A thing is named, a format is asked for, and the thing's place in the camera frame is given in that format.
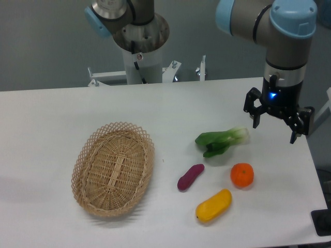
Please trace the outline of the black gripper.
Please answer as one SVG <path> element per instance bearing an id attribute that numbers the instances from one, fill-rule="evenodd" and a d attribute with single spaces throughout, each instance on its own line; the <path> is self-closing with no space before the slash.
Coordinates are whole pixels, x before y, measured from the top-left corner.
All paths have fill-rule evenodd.
<path id="1" fill-rule="evenodd" d="M 267 79 L 263 79 L 262 93 L 255 87 L 247 92 L 243 110 L 253 119 L 254 129 L 260 124 L 260 117 L 264 113 L 284 119 L 292 130 L 290 143 L 294 144 L 301 135 L 310 134 L 315 109 L 312 106 L 299 107 L 298 101 L 303 81 L 293 86 L 283 87 L 276 85 L 274 75 L 271 78 L 272 84 Z M 257 100 L 260 101 L 260 106 L 255 106 Z"/>

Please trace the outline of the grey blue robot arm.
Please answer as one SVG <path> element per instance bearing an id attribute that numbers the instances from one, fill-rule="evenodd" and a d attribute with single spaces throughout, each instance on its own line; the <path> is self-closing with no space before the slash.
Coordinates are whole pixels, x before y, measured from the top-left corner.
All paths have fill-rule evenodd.
<path id="1" fill-rule="evenodd" d="M 84 13 L 98 35 L 112 36 L 122 50 L 128 84 L 173 80 L 160 56 L 169 26 L 153 1 L 94 1 Z M 220 1 L 215 12 L 220 30 L 267 49 L 263 87 L 247 93 L 244 111 L 254 127 L 264 113 L 284 120 L 291 143 L 308 135 L 313 123 L 314 109 L 301 108 L 298 100 L 317 13 L 314 1 Z"/>

